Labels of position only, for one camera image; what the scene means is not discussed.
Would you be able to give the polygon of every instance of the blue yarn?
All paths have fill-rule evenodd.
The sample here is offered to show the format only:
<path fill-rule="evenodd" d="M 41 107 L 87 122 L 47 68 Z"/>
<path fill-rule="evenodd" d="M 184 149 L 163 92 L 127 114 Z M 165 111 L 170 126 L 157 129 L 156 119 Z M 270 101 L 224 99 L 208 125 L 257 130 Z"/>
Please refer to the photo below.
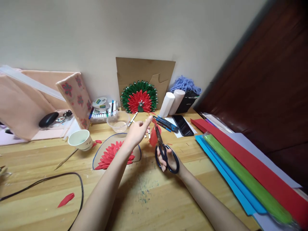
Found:
<path fill-rule="evenodd" d="M 182 75 L 175 81 L 173 87 L 170 89 L 170 92 L 174 92 L 176 89 L 180 89 L 185 92 L 193 91 L 198 95 L 200 95 L 202 91 L 201 88 L 195 86 L 192 79 L 188 79 Z"/>

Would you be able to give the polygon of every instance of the plastic cup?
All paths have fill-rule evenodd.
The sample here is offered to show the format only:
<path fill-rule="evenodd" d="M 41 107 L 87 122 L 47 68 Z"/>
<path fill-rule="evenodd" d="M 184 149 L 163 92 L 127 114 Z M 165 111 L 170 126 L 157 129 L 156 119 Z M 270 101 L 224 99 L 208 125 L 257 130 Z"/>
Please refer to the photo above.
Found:
<path fill-rule="evenodd" d="M 130 115 L 124 111 L 114 112 L 107 117 L 107 124 L 116 132 L 125 132 L 130 122 Z"/>

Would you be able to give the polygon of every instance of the black cable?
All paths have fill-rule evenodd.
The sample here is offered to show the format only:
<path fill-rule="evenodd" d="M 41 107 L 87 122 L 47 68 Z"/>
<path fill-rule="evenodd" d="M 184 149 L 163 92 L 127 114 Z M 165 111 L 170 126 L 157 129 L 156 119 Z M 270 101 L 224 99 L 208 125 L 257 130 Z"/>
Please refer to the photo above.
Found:
<path fill-rule="evenodd" d="M 0 201 L 4 201 L 4 200 L 6 200 L 6 199 L 8 199 L 8 198 L 10 198 L 10 197 L 12 197 L 12 196 L 15 196 L 15 195 L 17 195 L 17 194 L 20 194 L 20 193 L 26 191 L 27 189 L 32 188 L 33 186 L 36 186 L 37 184 L 42 183 L 42 182 L 44 182 L 44 181 L 51 180 L 51 179 L 55 179 L 55 178 L 58 178 L 58 177 L 64 176 L 64 175 L 71 175 L 71 174 L 77 175 L 77 176 L 79 177 L 80 184 L 81 184 L 81 204 L 80 204 L 80 209 L 79 209 L 78 214 L 77 214 L 77 216 L 78 216 L 79 213 L 80 213 L 80 211 L 81 211 L 81 209 L 82 209 L 82 205 L 83 205 L 83 183 L 82 183 L 81 176 L 80 176 L 78 173 L 74 173 L 74 172 L 63 173 L 63 174 L 60 174 L 60 175 L 51 176 L 51 177 L 47 177 L 47 178 L 41 179 L 41 180 L 39 180 L 39 181 L 37 181 L 37 182 L 35 182 L 35 183 L 29 185 L 28 187 L 26 187 L 26 188 L 24 188 L 24 189 L 22 189 L 22 190 L 20 190 L 20 191 L 18 191 L 18 192 L 15 192 L 15 193 L 12 193 L 12 194 L 10 194 L 10 195 L 7 195 L 7 196 L 5 196 L 5 197 L 0 198 Z"/>

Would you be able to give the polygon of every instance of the hand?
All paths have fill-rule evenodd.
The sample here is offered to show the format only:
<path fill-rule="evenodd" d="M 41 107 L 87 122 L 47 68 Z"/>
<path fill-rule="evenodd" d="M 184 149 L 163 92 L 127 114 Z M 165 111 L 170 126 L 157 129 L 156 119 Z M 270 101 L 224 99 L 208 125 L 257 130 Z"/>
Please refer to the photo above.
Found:
<path fill-rule="evenodd" d="M 158 160 L 160 162 L 161 170 L 163 170 L 163 172 L 164 172 L 167 169 L 167 163 L 166 163 L 166 161 L 163 160 L 158 147 L 157 147 L 157 156 L 158 156 Z M 171 149 L 167 149 L 167 158 L 168 158 L 168 164 L 169 164 L 170 168 L 175 171 L 176 170 L 176 161 L 173 157 Z"/>
<path fill-rule="evenodd" d="M 136 121 L 135 123 L 132 123 L 129 127 L 125 142 L 133 144 L 134 147 L 139 144 L 144 138 L 147 129 L 150 129 L 149 125 L 152 122 L 152 119 L 153 116 L 149 116 L 145 122 Z"/>

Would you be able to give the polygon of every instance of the stack of colored paper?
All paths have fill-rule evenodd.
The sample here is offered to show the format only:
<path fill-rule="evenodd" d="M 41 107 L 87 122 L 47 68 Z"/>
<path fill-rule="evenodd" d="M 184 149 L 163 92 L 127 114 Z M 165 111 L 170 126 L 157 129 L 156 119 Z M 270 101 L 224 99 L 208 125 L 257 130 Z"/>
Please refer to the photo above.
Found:
<path fill-rule="evenodd" d="M 192 123 L 207 132 L 196 136 L 196 140 L 248 215 L 268 213 L 279 223 L 289 225 L 294 220 L 302 228 L 308 228 L 308 202 L 304 198 L 228 135 L 202 119 Z"/>

